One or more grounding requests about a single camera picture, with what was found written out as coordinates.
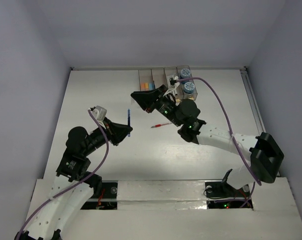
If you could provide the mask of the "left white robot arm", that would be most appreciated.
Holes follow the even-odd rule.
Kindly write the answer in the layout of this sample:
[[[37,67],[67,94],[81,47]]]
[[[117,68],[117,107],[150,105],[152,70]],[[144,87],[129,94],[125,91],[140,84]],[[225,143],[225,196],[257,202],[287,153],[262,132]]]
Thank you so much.
[[[102,191],[101,176],[87,170],[88,156],[103,145],[118,145],[132,130],[107,118],[92,133],[81,126],[72,128],[48,199],[29,216],[15,239],[62,239],[86,201]]]

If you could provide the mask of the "red gel pen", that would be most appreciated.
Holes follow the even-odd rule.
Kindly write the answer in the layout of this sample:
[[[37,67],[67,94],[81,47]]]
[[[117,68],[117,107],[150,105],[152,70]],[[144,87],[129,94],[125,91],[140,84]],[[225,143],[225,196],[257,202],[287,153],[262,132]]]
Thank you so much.
[[[151,126],[151,128],[152,128],[152,129],[155,129],[155,128],[167,126],[167,125],[170,125],[170,124],[172,124],[172,123],[171,123],[171,122],[160,123],[160,124],[156,124],[156,125]]]

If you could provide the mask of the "blue tape roll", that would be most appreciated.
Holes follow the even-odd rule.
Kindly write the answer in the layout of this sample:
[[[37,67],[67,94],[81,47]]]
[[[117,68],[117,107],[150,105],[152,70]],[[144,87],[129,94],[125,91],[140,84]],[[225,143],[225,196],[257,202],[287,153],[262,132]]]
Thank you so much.
[[[195,84],[193,82],[186,82],[183,86],[183,92],[186,94],[193,94],[195,91]]]
[[[183,68],[179,72],[180,79],[188,79],[191,77],[191,71],[188,68]]]

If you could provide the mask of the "blue highlighter pen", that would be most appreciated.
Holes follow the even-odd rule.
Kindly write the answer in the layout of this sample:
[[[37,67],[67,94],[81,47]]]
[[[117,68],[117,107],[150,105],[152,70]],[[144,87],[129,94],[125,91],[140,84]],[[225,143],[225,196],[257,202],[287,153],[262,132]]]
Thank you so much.
[[[149,90],[154,90],[155,89],[154,82],[150,82],[148,85],[149,85]]]

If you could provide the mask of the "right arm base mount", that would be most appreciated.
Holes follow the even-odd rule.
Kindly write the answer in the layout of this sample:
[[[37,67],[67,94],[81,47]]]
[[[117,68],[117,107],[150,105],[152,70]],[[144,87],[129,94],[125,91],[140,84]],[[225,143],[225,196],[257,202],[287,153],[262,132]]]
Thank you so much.
[[[234,188],[227,180],[230,169],[226,172],[222,180],[208,181],[205,183],[203,195],[208,199],[210,209],[253,209],[252,190],[249,184],[242,185],[241,188]]]

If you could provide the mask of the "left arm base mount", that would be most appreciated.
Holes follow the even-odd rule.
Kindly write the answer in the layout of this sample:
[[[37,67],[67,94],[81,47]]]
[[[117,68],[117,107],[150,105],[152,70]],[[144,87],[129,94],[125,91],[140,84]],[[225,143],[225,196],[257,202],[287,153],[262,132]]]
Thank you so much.
[[[81,210],[116,210],[118,181],[104,181],[98,193],[87,200]]]

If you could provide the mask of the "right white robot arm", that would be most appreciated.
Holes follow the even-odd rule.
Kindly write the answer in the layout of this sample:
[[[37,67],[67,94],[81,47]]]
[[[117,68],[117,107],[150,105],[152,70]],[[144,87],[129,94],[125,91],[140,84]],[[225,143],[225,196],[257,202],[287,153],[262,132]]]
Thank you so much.
[[[222,130],[198,119],[200,110],[193,100],[175,103],[167,90],[162,85],[151,91],[133,92],[131,97],[147,113],[157,110],[179,127],[178,134],[186,142],[216,147],[244,159],[243,167],[228,170],[217,186],[212,187],[212,192],[232,196],[253,182],[275,182],[284,153],[271,134],[263,132],[259,136],[251,136]]]

